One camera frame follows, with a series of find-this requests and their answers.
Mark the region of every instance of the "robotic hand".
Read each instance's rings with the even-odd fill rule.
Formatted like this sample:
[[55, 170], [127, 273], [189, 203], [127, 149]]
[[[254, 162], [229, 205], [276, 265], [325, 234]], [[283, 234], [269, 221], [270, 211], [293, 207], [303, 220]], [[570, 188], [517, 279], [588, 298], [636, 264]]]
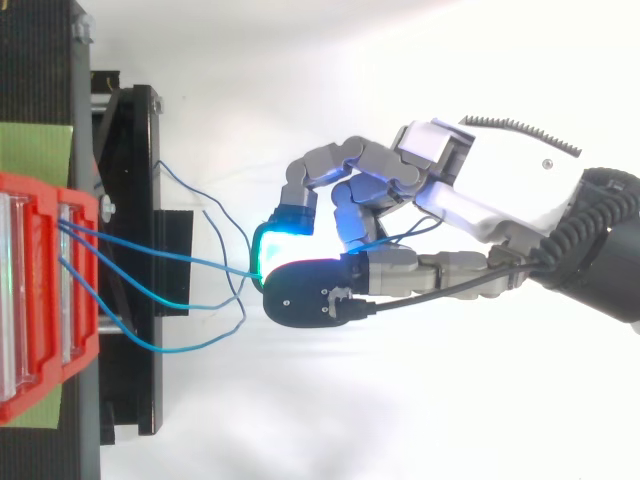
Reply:
[[[348, 253], [285, 264], [256, 282], [267, 315], [338, 326], [444, 296], [497, 297], [530, 277], [640, 333], [640, 180], [583, 170], [580, 153], [539, 129], [482, 117], [413, 122], [391, 148], [351, 137], [310, 151], [289, 165], [280, 205], [256, 230], [252, 271], [266, 231], [311, 235], [314, 190], [355, 169], [332, 191]], [[489, 256], [419, 255], [385, 242], [380, 218], [409, 202], [494, 244]], [[353, 294], [406, 298], [376, 304]]]

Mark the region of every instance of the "transparent plastic panel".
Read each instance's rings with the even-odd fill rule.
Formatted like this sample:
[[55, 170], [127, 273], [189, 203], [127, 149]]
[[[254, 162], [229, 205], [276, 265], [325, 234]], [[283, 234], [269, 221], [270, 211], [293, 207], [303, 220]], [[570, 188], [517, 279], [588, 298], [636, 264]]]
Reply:
[[27, 196], [11, 197], [11, 250], [13, 253], [13, 314], [15, 329], [16, 384], [34, 380], [29, 371], [29, 337], [27, 330], [27, 266], [25, 251], [25, 206]]
[[11, 197], [0, 193], [0, 402], [16, 394]]
[[[59, 216], [62, 220], [71, 221], [71, 207], [60, 205]], [[73, 245], [69, 235], [60, 232], [60, 256], [73, 265]], [[73, 277], [60, 264], [60, 328], [62, 338], [62, 363], [71, 361], [73, 345]]]

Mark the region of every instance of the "blue wire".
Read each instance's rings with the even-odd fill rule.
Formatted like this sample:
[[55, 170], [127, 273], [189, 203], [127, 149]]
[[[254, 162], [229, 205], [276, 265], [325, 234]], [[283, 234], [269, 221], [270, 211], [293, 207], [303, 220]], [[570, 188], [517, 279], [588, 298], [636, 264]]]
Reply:
[[257, 279], [261, 278], [261, 276], [259, 274], [257, 274], [257, 273], [243, 272], [241, 270], [236, 270], [235, 268], [226, 267], [224, 265], [220, 265], [219, 263], [210, 262], [208, 260], [202, 260], [200, 258], [189, 257], [187, 255], [180, 255], [178, 253], [170, 253], [170, 252], [162, 252], [162, 251], [159, 251], [159, 250], [153, 250], [152, 248], [148, 248], [148, 247], [144, 247], [142, 245], [131, 243], [131, 242], [127, 241], [127, 240], [123, 240], [122, 238], [114, 237], [114, 236], [111, 236], [111, 235], [107, 235], [106, 233], [100, 233], [100, 232], [96, 232], [95, 230], [91, 230], [89, 228], [81, 227], [80, 225], [76, 225], [75, 223], [67, 222], [66, 220], [58, 220], [58, 223], [60, 225], [64, 225], [65, 227], [68, 227], [68, 228], [70, 228], [72, 230], [77, 230], [79, 232], [86, 233], [88, 235], [92, 235], [92, 236], [100, 238], [102, 240], [106, 240], [108, 242], [112, 242], [112, 243], [115, 243], [115, 244], [118, 244], [118, 245], [122, 245], [123, 247], [131, 248], [131, 249], [137, 250], [139, 252], [148, 253], [148, 254], [154, 255], [156, 257], [171, 258], [173, 260], [180, 260], [180, 261], [189, 262], [189, 263], [199, 263], [201, 265], [206, 265], [208, 267], [213, 267], [213, 268], [217, 268], [217, 269], [220, 269], [220, 270], [224, 270], [226, 272], [230, 272], [230, 273], [233, 273], [235, 275], [240, 275], [242, 277], [257, 278]]
[[242, 229], [242, 227], [240, 225], [238, 225], [233, 218], [231, 218], [231, 215], [229, 215], [227, 213], [227, 211], [224, 209], [224, 207], [222, 206], [222, 203], [220, 203], [218, 200], [216, 200], [215, 198], [213, 198], [211, 195], [209, 195], [208, 193], [205, 193], [201, 190], [198, 190], [197, 188], [193, 188], [190, 185], [187, 185], [186, 183], [184, 183], [182, 180], [180, 180], [180, 178], [173, 173], [173, 170], [171, 170], [169, 168], [169, 166], [164, 163], [162, 160], [158, 160], [156, 162], [156, 164], [153, 166], [153, 168], [156, 168], [158, 165], [162, 165], [164, 168], [167, 169], [167, 172], [169, 172], [169, 174], [173, 177], [173, 179], [178, 182], [180, 185], [182, 185], [184, 188], [186, 188], [187, 190], [192, 191], [193, 193], [197, 193], [198, 195], [202, 195], [205, 198], [208, 198], [209, 200], [211, 200], [212, 202], [215, 202], [216, 204], [218, 204], [218, 206], [220, 207], [220, 210], [222, 210], [222, 213], [224, 214], [225, 217], [227, 217], [229, 219], [229, 221], [231, 223], [233, 223], [233, 225], [238, 229], [238, 231], [242, 234], [242, 236], [244, 237], [244, 241], [247, 244], [247, 248], [249, 249], [249, 254], [251, 254], [251, 242], [249, 241], [249, 237], [247, 237], [247, 234], [244, 233], [244, 230]]
[[122, 330], [122, 333], [124, 333], [127, 337], [129, 337], [129, 339], [131, 339], [134, 343], [140, 345], [142, 348], [151, 350], [152, 352], [184, 353], [184, 352], [192, 352], [194, 350], [200, 350], [216, 342], [219, 342], [223, 338], [227, 338], [233, 335], [238, 331], [238, 329], [242, 326], [242, 324], [246, 320], [246, 315], [244, 315], [242, 320], [240, 320], [236, 324], [236, 326], [233, 327], [231, 330], [229, 330], [226, 333], [223, 333], [222, 335], [218, 335], [216, 338], [213, 338], [199, 345], [192, 345], [190, 347], [181, 347], [181, 348], [156, 347], [155, 345], [151, 345], [150, 343], [147, 343], [144, 340], [138, 338], [131, 330], [129, 330], [127, 326], [124, 323], [122, 323], [122, 321], [120, 321], [120, 319], [109, 309], [109, 307], [107, 307], [107, 304], [104, 303], [104, 301], [100, 298], [100, 295], [98, 295], [98, 293], [93, 288], [91, 288], [91, 285], [89, 285], [89, 283], [82, 277], [82, 275], [80, 275], [64, 258], [59, 257], [58, 261], [64, 266], [64, 268], [66, 268], [69, 271], [69, 273], [73, 276], [73, 278], [75, 278], [80, 283], [80, 285], [82, 285], [85, 288], [87, 293], [94, 298], [94, 300], [98, 303], [102, 311], [107, 314], [107, 316], [113, 321], [113, 323], [115, 323], [120, 328], [120, 330]]
[[65, 227], [61, 226], [61, 225], [58, 225], [58, 229], [61, 232], [64, 232], [67, 235], [69, 235], [76, 242], [79, 242], [81, 245], [83, 245], [87, 250], [89, 250], [91, 253], [96, 255], [103, 263], [105, 263], [109, 268], [114, 270], [118, 275], [120, 275], [127, 282], [129, 282], [131, 285], [133, 285], [136, 289], [138, 289], [139, 291], [141, 291], [142, 293], [144, 293], [148, 297], [152, 298], [156, 302], [161, 303], [163, 305], [166, 305], [167, 307], [175, 308], [175, 309], [178, 309], [178, 310], [219, 310], [222, 307], [224, 307], [224, 306], [230, 304], [231, 302], [233, 302], [238, 297], [240, 292], [242, 291], [242, 286], [243, 285], [240, 284], [240, 291], [238, 292], [238, 294], [236, 294], [235, 296], [225, 300], [224, 302], [222, 302], [219, 305], [213, 305], [213, 306], [208, 306], [208, 305], [185, 305], [185, 304], [182, 304], [182, 303], [171, 302], [169, 300], [166, 300], [166, 299], [162, 298], [161, 296], [157, 295], [156, 293], [153, 293], [151, 290], [147, 289], [145, 286], [141, 285], [137, 280], [135, 280], [127, 272], [122, 270], [115, 263], [113, 263], [111, 260], [109, 260], [106, 256], [104, 256], [102, 253], [100, 253], [96, 248], [94, 248], [89, 242], [87, 242], [85, 239], [83, 239], [80, 235], [77, 235], [77, 234], [73, 233], [71, 230], [68, 230]]
[[406, 238], [406, 237], [407, 237], [407, 235], [409, 235], [410, 233], [413, 233], [413, 231], [414, 231], [416, 228], [418, 228], [418, 227], [422, 224], [422, 222], [424, 222], [425, 220], [429, 220], [429, 219], [431, 219], [431, 218], [434, 218], [434, 217], [432, 217], [431, 215], [427, 215], [426, 217], [422, 217], [420, 220], [418, 220], [418, 221], [413, 225], [413, 227], [411, 227], [409, 230], [407, 230], [407, 232], [404, 234], [404, 236], [402, 236], [401, 238], [396, 238], [396, 239], [393, 241], [393, 243], [400, 243], [400, 240], [402, 240], [403, 238]]
[[[211, 220], [211, 218], [209, 217], [209, 214], [207, 212], [205, 212], [204, 210], [202, 211], [202, 213], [204, 213], [204, 216], [207, 218], [207, 220], [209, 221], [209, 224], [216, 231], [216, 234], [218, 235], [218, 238], [220, 239], [220, 247], [222, 248], [222, 258], [224, 260], [224, 264], [227, 265], [228, 264], [227, 248], [224, 245], [224, 240], [222, 238], [222, 234], [220, 233], [220, 230], [218, 230], [218, 227], [216, 227], [216, 224], [213, 223], [213, 220]], [[244, 309], [244, 305], [242, 304], [242, 300], [240, 300], [240, 295], [239, 295], [240, 294], [240, 290], [242, 290], [242, 286], [244, 285], [244, 281], [247, 279], [247, 277], [242, 277], [242, 280], [240, 281], [240, 289], [238, 290], [238, 293], [236, 293], [236, 289], [233, 287], [233, 282], [231, 281], [231, 275], [229, 274], [229, 272], [226, 272], [226, 275], [227, 275], [227, 282], [229, 283], [229, 288], [231, 289], [231, 293], [233, 293], [233, 295], [236, 297], [236, 299], [238, 301], [238, 306], [240, 307], [240, 310], [242, 311], [242, 320], [240, 320], [240, 322], [238, 322], [238, 326], [236, 327], [236, 328], [240, 328], [240, 326], [247, 319], [247, 311]]]
[[[425, 220], [425, 219], [423, 218], [422, 220], [420, 220], [420, 222], [418, 222], [416, 225], [414, 225], [414, 226], [412, 227], [412, 229], [413, 229], [413, 228], [415, 228], [415, 227], [416, 227], [417, 225], [419, 225], [420, 223], [422, 223], [422, 221], [423, 221], [423, 220]], [[359, 247], [352, 248], [352, 249], [351, 249], [351, 250], [349, 250], [347, 253], [349, 253], [349, 254], [354, 254], [354, 253], [362, 252], [363, 250], [368, 250], [368, 249], [370, 249], [370, 248], [372, 248], [372, 247], [377, 247], [378, 245], [382, 245], [382, 244], [384, 244], [384, 243], [388, 243], [388, 242], [390, 242], [390, 241], [392, 241], [392, 240], [396, 240], [396, 239], [397, 239], [397, 240], [399, 241], [399, 240], [401, 240], [401, 239], [403, 239], [403, 238], [407, 238], [407, 237], [414, 237], [414, 236], [416, 236], [416, 235], [422, 235], [423, 233], [427, 233], [427, 232], [430, 232], [430, 231], [432, 231], [432, 230], [435, 230], [435, 229], [436, 229], [436, 228], [438, 228], [440, 225], [442, 225], [442, 222], [443, 222], [443, 221], [444, 221], [444, 220], [439, 219], [439, 220], [438, 220], [438, 223], [436, 223], [436, 224], [434, 224], [434, 225], [431, 225], [430, 227], [423, 228], [422, 230], [416, 230], [415, 232], [412, 232], [411, 230], [409, 230], [409, 231], [407, 231], [407, 232], [405, 232], [405, 233], [401, 233], [401, 234], [399, 234], [399, 235], [392, 235], [391, 237], [384, 237], [384, 238], [380, 238], [380, 239], [378, 239], [378, 240], [376, 240], [376, 241], [374, 241], [374, 242], [367, 243], [367, 244], [365, 244], [365, 245], [360, 245]]]

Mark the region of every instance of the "cable connector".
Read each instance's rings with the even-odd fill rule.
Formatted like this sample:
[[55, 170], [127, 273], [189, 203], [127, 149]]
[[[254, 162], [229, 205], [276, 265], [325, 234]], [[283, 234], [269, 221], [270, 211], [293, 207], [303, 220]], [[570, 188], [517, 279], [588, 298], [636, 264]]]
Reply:
[[340, 298], [336, 300], [336, 316], [340, 322], [364, 320], [376, 314], [375, 302], [367, 302], [359, 298]]

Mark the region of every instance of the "white background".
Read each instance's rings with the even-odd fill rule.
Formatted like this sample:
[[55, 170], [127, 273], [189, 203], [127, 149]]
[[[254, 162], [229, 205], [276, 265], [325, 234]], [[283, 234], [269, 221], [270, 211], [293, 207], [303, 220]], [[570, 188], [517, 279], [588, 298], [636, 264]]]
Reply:
[[[581, 146], [585, 166], [640, 174], [636, 2], [83, 6], [97, 21], [93, 67], [156, 88], [163, 160], [250, 235], [277, 205], [289, 162], [356, 134], [389, 144], [414, 119], [510, 116]], [[216, 208], [166, 176], [162, 189], [164, 208], [206, 206], [246, 267]], [[401, 231], [409, 217], [390, 225]], [[220, 260], [195, 218], [194, 254]], [[317, 225], [335, 241], [328, 201]], [[448, 227], [411, 244], [487, 248]], [[227, 295], [222, 274], [193, 267], [192, 302]], [[119, 429], [102, 450], [103, 478], [640, 478], [640, 336], [626, 325], [535, 284], [314, 331], [272, 323], [253, 287], [245, 298], [235, 337], [165, 358], [163, 428], [152, 438]], [[230, 306], [167, 319], [165, 345], [238, 318]]]

